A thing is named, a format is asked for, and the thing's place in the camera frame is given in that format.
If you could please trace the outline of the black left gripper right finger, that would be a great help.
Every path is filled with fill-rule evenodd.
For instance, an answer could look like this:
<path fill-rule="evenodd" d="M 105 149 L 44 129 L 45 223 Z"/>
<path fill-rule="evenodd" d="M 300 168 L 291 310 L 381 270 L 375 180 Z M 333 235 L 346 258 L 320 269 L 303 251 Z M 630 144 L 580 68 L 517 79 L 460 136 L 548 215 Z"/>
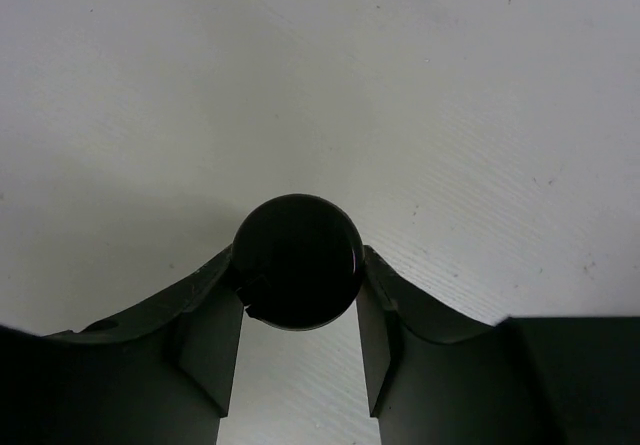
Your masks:
<path fill-rule="evenodd" d="M 385 444 L 635 444 L 639 321 L 487 325 L 372 248 L 357 298 L 367 398 Z"/>

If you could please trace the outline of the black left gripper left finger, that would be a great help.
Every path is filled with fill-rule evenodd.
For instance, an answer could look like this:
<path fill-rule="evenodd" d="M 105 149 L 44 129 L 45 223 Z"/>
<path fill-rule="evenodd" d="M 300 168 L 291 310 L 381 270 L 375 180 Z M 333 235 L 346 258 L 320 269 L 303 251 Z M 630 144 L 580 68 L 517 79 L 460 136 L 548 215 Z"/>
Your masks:
<path fill-rule="evenodd" d="M 243 307 L 222 251 L 79 332 L 1 330 L 5 444 L 213 444 L 227 415 Z"/>

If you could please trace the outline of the small black-cap spice bottle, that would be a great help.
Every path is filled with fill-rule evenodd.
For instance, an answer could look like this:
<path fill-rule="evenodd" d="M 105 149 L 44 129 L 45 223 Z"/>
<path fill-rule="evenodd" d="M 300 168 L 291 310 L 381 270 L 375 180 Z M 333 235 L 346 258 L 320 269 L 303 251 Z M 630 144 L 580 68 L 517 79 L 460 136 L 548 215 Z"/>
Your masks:
<path fill-rule="evenodd" d="M 241 223 L 228 272 L 247 315 L 272 327 L 323 327 L 353 303 L 363 282 L 364 245 L 349 216 L 313 195 L 258 206 Z"/>

